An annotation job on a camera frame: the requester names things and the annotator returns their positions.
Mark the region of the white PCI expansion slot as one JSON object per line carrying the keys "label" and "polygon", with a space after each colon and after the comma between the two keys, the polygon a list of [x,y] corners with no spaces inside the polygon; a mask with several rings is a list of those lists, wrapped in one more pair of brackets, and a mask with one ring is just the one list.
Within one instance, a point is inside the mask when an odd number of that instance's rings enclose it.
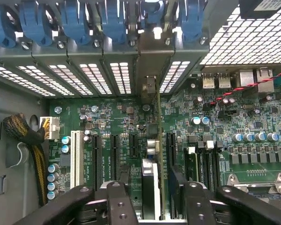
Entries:
{"label": "white PCI expansion slot", "polygon": [[70,189],[84,184],[83,131],[71,131]]}

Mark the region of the long black expansion slot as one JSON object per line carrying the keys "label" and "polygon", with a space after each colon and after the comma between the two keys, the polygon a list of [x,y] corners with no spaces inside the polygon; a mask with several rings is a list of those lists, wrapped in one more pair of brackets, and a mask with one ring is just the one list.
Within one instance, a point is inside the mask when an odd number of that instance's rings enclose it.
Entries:
{"label": "long black expansion slot", "polygon": [[102,140],[100,135],[92,135],[92,163],[94,189],[99,190],[102,184]]}
{"label": "long black expansion slot", "polygon": [[167,167],[170,169],[171,166],[174,166],[177,163],[177,141],[175,133],[166,134],[166,153],[167,153]]}
{"label": "long black expansion slot", "polygon": [[111,135],[111,179],[117,180],[120,167],[119,135]]}

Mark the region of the perforated metal slot cover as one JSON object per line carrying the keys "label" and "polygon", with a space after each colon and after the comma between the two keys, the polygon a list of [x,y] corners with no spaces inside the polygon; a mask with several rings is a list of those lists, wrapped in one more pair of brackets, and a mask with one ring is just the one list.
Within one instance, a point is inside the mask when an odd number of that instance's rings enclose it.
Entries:
{"label": "perforated metal slot cover", "polygon": [[67,82],[72,88],[78,91],[83,96],[92,96],[92,91],[81,82],[81,80],[68,68],[68,66],[63,64],[49,65],[48,66],[52,72],[62,78]]}
{"label": "perforated metal slot cover", "polygon": [[31,91],[34,91],[40,95],[42,95],[43,97],[54,97],[55,94],[51,93],[50,91],[28,81],[27,79],[5,69],[4,67],[0,67],[0,76],[12,81],[22,87],[25,87]]}
{"label": "perforated metal slot cover", "polygon": [[128,62],[113,62],[110,63],[110,67],[119,93],[131,94],[132,90]]}
{"label": "perforated metal slot cover", "polygon": [[36,66],[33,65],[17,66],[17,68],[23,71],[24,73],[26,73],[27,75],[31,76],[32,78],[38,80],[42,84],[57,91],[59,94],[63,96],[74,96],[74,93],[69,91],[67,88],[65,88],[63,85],[61,85],[54,79],[50,78],[46,73],[44,73]]}
{"label": "perforated metal slot cover", "polygon": [[170,68],[168,69],[161,85],[160,85],[160,93],[167,94],[170,93],[174,85],[177,83],[179,78],[186,71],[189,66],[190,61],[173,61],[170,64]]}
{"label": "perforated metal slot cover", "polygon": [[86,75],[86,77],[91,81],[91,83],[96,87],[96,89],[100,94],[102,95],[112,94],[109,85],[107,84],[105,78],[103,77],[96,63],[80,64],[79,67]]}

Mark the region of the grey computer tower case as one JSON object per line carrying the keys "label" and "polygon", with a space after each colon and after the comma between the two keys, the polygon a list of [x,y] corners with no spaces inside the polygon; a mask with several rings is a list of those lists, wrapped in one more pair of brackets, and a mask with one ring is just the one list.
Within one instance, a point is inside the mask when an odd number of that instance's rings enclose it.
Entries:
{"label": "grey computer tower case", "polygon": [[[182,39],[178,0],[163,0],[162,27],[149,30],[141,27],[141,0],[123,0],[123,44],[114,43],[103,33],[98,9],[102,0],[80,0],[86,3],[91,36],[86,45],[77,45],[64,34],[60,10],[64,0],[36,0],[45,4],[52,29],[50,46],[39,46],[24,35],[19,18],[22,1],[0,0],[14,11],[7,15],[16,27],[15,47],[0,46],[0,67],[55,96],[43,97],[0,76],[0,225],[13,225],[51,201],[47,198],[50,141],[57,140],[60,132],[60,122],[50,112],[54,100],[129,97],[141,103],[135,87],[140,34],[153,33],[156,39],[165,32],[171,34],[174,53],[164,77],[171,62],[190,61],[170,93],[160,94],[161,98],[178,94],[191,79],[227,75],[226,80],[199,84],[200,89],[221,90],[210,104],[236,94],[261,99],[273,93],[281,79],[281,0],[206,0],[202,35],[190,43]],[[131,94],[119,93],[110,67],[113,62],[128,62]],[[111,95],[100,94],[79,67],[90,63],[98,65]],[[48,67],[58,64],[68,66],[93,95],[81,95]],[[17,68],[28,65],[42,70],[74,96],[63,96]]]}

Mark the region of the black RAM slot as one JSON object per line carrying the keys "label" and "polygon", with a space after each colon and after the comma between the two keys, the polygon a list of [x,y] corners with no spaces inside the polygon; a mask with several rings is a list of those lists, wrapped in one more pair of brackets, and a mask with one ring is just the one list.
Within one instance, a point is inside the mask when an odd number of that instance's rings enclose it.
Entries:
{"label": "black RAM slot", "polygon": [[207,183],[210,190],[214,189],[214,167],[213,167],[213,150],[214,142],[208,140],[205,145],[206,148],[206,172]]}
{"label": "black RAM slot", "polygon": [[221,185],[221,153],[223,149],[223,141],[216,141],[215,145],[215,181],[216,187]]}
{"label": "black RAM slot", "polygon": [[207,175],[206,175],[206,172],[205,172],[204,142],[198,141],[197,148],[198,148],[198,164],[199,164],[199,173],[200,173],[199,180],[205,186],[208,186]]}

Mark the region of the CPU socket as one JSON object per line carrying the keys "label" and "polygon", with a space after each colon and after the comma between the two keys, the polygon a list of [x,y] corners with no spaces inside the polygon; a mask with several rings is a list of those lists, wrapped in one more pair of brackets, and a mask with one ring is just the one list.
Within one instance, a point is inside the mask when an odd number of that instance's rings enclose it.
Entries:
{"label": "CPU socket", "polygon": [[274,181],[263,182],[240,182],[235,174],[230,174],[227,185],[236,187],[281,210],[281,172]]}

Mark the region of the short black expansion slot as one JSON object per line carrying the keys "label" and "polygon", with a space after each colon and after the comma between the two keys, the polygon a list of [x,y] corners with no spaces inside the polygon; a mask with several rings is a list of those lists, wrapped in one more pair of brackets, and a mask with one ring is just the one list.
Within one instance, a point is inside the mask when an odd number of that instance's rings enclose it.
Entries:
{"label": "short black expansion slot", "polygon": [[138,136],[135,134],[129,135],[129,154],[132,158],[138,157]]}

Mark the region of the green motherboard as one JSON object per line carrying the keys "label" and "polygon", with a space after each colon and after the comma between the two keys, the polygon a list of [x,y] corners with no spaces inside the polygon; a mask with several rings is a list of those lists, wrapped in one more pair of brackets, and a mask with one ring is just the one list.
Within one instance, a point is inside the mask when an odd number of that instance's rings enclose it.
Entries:
{"label": "green motherboard", "polygon": [[[165,190],[165,221],[178,222],[185,216],[178,213],[170,193],[170,169],[167,167],[166,134],[175,133],[177,163],[187,181],[200,182],[198,141],[223,141],[221,185],[235,174],[240,182],[274,181],[281,173],[281,79],[274,92],[261,99],[243,98],[236,94],[209,101],[220,89],[200,89],[203,82],[226,80],[227,75],[191,79],[173,97],[161,98],[163,128],[163,169]],[[49,181],[47,198],[53,200],[70,190],[71,131],[83,131],[84,185],[94,188],[92,135],[102,140],[102,184],[111,179],[111,135],[119,135],[120,166],[130,166],[129,194],[138,219],[142,217],[142,160],[146,150],[146,120],[150,106],[139,100],[125,98],[81,98],[54,100],[50,112],[60,122],[59,138],[50,141]],[[138,136],[138,157],[130,157],[129,135]]]}

